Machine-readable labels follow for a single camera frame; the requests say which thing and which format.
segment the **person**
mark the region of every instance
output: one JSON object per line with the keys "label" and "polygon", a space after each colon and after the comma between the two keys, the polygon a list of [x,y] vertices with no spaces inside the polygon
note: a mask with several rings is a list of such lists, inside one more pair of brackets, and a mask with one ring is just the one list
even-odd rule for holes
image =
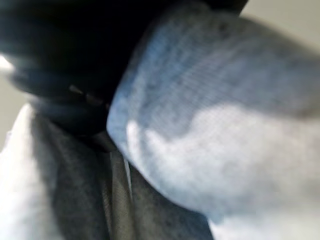
{"label": "person", "polygon": [[65,85],[70,103],[108,109],[107,133],[56,114],[67,97],[21,110],[0,239],[319,239],[320,57],[201,1],[143,32],[112,102]]}

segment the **white wall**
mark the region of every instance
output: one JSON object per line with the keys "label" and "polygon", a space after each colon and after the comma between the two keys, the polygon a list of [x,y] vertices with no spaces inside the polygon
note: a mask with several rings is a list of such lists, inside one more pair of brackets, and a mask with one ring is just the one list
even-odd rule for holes
{"label": "white wall", "polygon": [[[243,16],[263,22],[320,53],[320,0],[250,0]],[[0,79],[0,147],[24,103]]]}

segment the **clothing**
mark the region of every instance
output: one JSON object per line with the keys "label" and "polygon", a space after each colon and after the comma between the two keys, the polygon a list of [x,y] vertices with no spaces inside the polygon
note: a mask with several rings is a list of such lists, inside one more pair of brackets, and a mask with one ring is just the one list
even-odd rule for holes
{"label": "clothing", "polygon": [[129,170],[108,138],[24,107],[0,160],[0,240],[210,240],[204,216],[216,240],[318,240],[319,59],[233,14],[177,6],[110,107]]}
{"label": "clothing", "polygon": [[319,55],[194,2],[146,34],[107,130],[217,240],[318,240],[319,90]]}
{"label": "clothing", "polygon": [[0,240],[212,240],[205,217],[132,167],[129,184],[112,141],[88,141],[21,110],[0,159]]}
{"label": "clothing", "polygon": [[[0,53],[15,66],[10,82],[68,132],[97,134],[105,129],[105,103],[112,100],[138,41],[177,2],[2,0]],[[247,0],[206,2],[239,13]]]}

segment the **black fabric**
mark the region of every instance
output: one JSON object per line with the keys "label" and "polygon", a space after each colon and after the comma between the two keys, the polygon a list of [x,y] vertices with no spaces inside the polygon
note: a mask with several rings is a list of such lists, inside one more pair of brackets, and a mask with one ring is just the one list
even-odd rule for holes
{"label": "black fabric", "polygon": [[[237,12],[246,1],[207,0],[214,9]],[[105,128],[104,105],[112,100],[135,45],[175,2],[1,0],[0,52],[16,68],[10,81],[40,97],[30,101],[34,108],[67,131],[97,133]],[[88,101],[92,94],[97,104]]]}

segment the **sweatshirt sleeve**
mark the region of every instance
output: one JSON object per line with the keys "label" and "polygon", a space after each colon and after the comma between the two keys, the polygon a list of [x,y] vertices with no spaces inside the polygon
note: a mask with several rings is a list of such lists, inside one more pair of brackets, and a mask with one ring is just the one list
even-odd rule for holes
{"label": "sweatshirt sleeve", "polygon": [[182,4],[137,48],[107,130],[217,240],[320,238],[320,57],[249,20]]}

